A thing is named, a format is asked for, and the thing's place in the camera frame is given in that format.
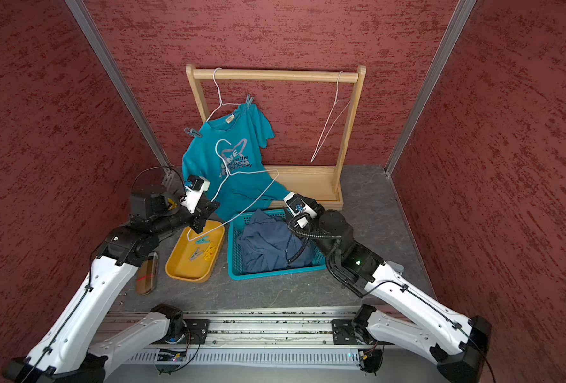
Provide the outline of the grey-blue t-shirt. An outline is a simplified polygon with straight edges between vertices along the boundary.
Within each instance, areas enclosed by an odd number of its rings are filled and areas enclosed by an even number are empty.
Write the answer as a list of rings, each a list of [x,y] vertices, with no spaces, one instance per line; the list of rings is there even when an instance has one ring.
[[[257,274],[313,265],[308,239],[293,234],[282,217],[257,210],[235,242],[240,248],[241,271]]]

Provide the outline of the grey clothespin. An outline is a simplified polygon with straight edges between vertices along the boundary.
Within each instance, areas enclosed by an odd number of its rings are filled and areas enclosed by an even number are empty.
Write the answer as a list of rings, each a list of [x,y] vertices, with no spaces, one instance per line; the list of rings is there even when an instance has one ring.
[[[402,275],[404,274],[404,266],[399,264],[399,263],[395,263],[393,261],[388,261],[388,265],[393,269],[393,271],[395,271],[397,274]]]
[[[189,127],[185,127],[184,129],[185,134],[194,138],[201,138],[203,135],[197,130]]]
[[[200,248],[196,248],[195,251],[192,253],[192,255],[190,256],[190,261],[193,262],[195,261],[199,256],[201,256],[204,253],[204,251]]]

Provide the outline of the white wire hanger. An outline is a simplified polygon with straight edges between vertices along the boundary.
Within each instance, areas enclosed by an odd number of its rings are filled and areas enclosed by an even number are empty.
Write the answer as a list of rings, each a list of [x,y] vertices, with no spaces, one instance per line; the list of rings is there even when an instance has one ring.
[[[317,144],[316,144],[315,149],[313,151],[313,155],[310,158],[311,164],[313,164],[313,161],[315,161],[317,159],[317,156],[320,153],[321,149],[323,148],[326,140],[328,139],[329,134],[331,133],[334,125],[340,119],[340,116],[342,115],[342,113],[348,108],[349,103],[346,104],[346,106],[342,109],[342,111],[338,114],[338,116],[336,116],[332,121],[333,113],[335,112],[335,109],[337,108],[337,106],[340,104],[340,100],[339,100],[340,80],[342,78],[343,73],[344,73],[343,71],[340,71],[337,75],[337,80],[336,80],[336,85],[335,85],[335,95],[334,95],[333,103],[332,103],[332,106],[329,110],[328,116],[325,120],[325,123],[323,125],[323,128],[321,130],[321,134],[320,134],[320,136],[317,140]]]
[[[217,96],[218,96],[218,106],[213,109],[213,111],[210,113],[210,115],[205,119],[205,122],[210,121],[210,120],[213,118],[213,116],[214,116],[219,110],[221,110],[221,109],[224,108],[224,107],[228,107],[228,106],[234,106],[234,107],[236,107],[236,106],[238,106],[238,103],[224,102],[223,97],[222,97],[222,91],[221,91],[221,88],[220,88],[220,86],[219,86],[219,84],[218,84],[218,81],[217,81],[217,78],[216,78],[219,70],[222,70],[222,68],[221,68],[221,67],[215,68],[215,69],[213,70],[213,73],[212,73],[212,80],[213,80],[213,83],[214,83],[214,85],[215,85],[215,87],[216,87]]]
[[[261,163],[260,148],[254,148],[247,138],[213,139],[214,155],[197,141],[191,143],[183,156],[184,171],[196,171],[211,182],[206,198],[217,201],[216,215],[229,223],[247,206],[268,207],[270,201],[281,198],[286,189],[278,183],[278,170],[267,171]]]

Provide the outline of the teal t-shirt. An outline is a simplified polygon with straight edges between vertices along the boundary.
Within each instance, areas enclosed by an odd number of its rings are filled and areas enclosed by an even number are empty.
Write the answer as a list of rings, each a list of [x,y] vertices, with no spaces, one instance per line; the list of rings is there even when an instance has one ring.
[[[233,113],[207,121],[199,133],[182,157],[182,175],[210,182],[206,196],[220,204],[215,214],[221,220],[267,209],[289,194],[262,164],[261,151],[275,134],[256,105],[239,105]]]

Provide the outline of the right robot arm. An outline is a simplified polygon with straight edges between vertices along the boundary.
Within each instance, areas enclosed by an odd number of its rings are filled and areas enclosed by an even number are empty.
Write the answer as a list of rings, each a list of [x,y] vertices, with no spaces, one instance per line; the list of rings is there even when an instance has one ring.
[[[311,217],[286,215],[292,233],[308,239],[325,256],[328,272],[359,298],[373,296],[400,312],[395,319],[364,305],[353,319],[361,341],[389,343],[426,358],[449,382],[478,382],[487,360],[492,325],[480,316],[460,314],[407,281],[394,266],[353,238],[338,211]]]

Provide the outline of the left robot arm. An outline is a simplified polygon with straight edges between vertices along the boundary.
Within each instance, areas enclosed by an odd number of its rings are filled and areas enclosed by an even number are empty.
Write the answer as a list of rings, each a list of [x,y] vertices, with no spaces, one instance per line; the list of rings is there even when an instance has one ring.
[[[134,277],[162,235],[182,228],[201,232],[218,208],[206,192],[210,184],[191,176],[177,197],[163,185],[131,195],[132,217],[115,228],[93,253],[93,260],[70,303],[28,355],[3,370],[11,382],[103,382],[130,357],[153,342],[188,341],[182,311],[166,304],[108,341],[91,344],[122,288]]]

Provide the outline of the wooden clothes rack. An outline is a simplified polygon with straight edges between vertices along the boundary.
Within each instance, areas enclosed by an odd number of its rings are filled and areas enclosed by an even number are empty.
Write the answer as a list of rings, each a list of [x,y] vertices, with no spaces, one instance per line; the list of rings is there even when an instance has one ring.
[[[357,67],[356,72],[324,72],[303,70],[248,70],[248,69],[198,69],[195,65],[186,65],[187,79],[190,84],[195,103],[203,122],[208,121],[214,112],[210,111],[202,82],[211,81],[287,81],[287,82],[322,82],[352,84],[353,91],[343,112],[347,113],[345,127],[340,142],[337,163],[334,166],[310,165],[267,165],[268,172],[275,175],[275,180],[292,192],[315,199],[327,209],[341,210],[344,206],[343,193],[340,186],[349,141],[353,132],[358,105],[364,86],[366,68]]]

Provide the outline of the yellow tray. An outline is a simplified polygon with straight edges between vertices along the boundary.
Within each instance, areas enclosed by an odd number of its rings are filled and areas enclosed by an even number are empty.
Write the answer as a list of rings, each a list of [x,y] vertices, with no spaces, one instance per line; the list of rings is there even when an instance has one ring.
[[[166,262],[171,279],[203,283],[213,272],[225,239],[225,228],[215,220],[207,220],[202,233],[185,228]]]

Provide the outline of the brown transparent case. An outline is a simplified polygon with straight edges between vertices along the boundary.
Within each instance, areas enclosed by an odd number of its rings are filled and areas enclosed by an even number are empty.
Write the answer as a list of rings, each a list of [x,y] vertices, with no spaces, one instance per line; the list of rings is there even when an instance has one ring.
[[[158,253],[151,252],[137,273],[135,290],[138,295],[149,295],[157,285]]]

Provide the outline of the grey clothespin on table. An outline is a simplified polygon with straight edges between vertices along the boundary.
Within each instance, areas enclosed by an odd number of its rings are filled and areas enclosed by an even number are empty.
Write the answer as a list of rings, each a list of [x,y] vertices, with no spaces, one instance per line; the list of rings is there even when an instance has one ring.
[[[399,264],[399,263],[395,263],[393,261],[388,261],[388,265],[393,269],[393,271],[395,271],[397,274],[402,275],[404,274],[404,266]]]

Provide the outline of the left corner aluminium profile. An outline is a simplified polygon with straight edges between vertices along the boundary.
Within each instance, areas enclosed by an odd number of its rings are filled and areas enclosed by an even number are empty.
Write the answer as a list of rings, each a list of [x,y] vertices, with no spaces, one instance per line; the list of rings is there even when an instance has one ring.
[[[139,106],[139,102],[135,98],[131,87],[124,78],[119,66],[117,65],[112,53],[105,43],[101,33],[99,32],[93,18],[84,1],[66,0],[65,1],[73,18],[77,22],[91,49],[99,59],[100,64],[104,68],[111,83],[115,87],[118,95],[121,97],[123,104],[130,113],[139,131],[141,132],[145,142],[147,142],[150,150],[155,155],[161,166],[171,167],[171,161],[166,155],[160,141],[155,135],[146,115]]]

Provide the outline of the corner aluminium profile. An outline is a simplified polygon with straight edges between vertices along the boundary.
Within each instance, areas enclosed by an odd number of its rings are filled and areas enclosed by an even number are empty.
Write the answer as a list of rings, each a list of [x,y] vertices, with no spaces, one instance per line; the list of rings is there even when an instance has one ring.
[[[155,155],[161,166],[171,167],[171,161],[166,155],[160,141],[155,135],[146,115],[139,106],[139,102],[135,98],[131,87],[124,78],[119,66],[117,65],[112,53],[105,43],[101,33],[99,32],[93,18],[84,1],[66,0],[65,1],[73,18],[77,22],[91,49],[99,59],[100,64],[104,68],[111,83],[115,87],[118,95],[121,97],[123,104],[130,113],[139,131],[141,132],[145,142],[147,142],[150,150]]]
[[[428,72],[422,82],[417,98],[404,123],[401,135],[385,165],[385,174],[388,178],[392,177],[475,5],[476,0],[460,0],[457,2],[452,17],[447,24],[444,35],[428,68]]]

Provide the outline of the right corner aluminium profile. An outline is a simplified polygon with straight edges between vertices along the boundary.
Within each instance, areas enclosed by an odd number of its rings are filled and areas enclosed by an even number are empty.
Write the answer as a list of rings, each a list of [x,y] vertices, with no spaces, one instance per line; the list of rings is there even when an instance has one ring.
[[[457,2],[452,17],[447,24],[444,35],[428,68],[428,72],[422,82],[417,98],[404,123],[401,135],[385,165],[385,174],[388,178],[392,177],[475,5],[476,0],[460,0]]]

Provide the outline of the aluminium rail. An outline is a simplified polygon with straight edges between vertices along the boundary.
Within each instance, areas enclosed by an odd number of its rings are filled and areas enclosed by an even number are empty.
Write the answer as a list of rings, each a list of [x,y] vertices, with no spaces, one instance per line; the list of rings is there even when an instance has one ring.
[[[404,320],[389,307],[379,309]],[[358,306],[249,309],[239,311],[189,311],[184,319],[208,319],[203,345],[169,345],[152,341],[127,349],[118,365],[149,365],[160,373],[186,366],[238,365],[355,370],[371,359],[381,360],[389,351],[404,349],[389,343],[374,346],[333,344],[331,322],[352,320]]]

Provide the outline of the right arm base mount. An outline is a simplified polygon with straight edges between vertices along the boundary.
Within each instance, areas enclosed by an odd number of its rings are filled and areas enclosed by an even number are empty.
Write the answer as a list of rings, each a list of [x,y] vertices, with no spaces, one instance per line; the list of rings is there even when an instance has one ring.
[[[377,340],[368,330],[352,320],[334,319],[331,322],[333,344],[337,346],[374,346]]]

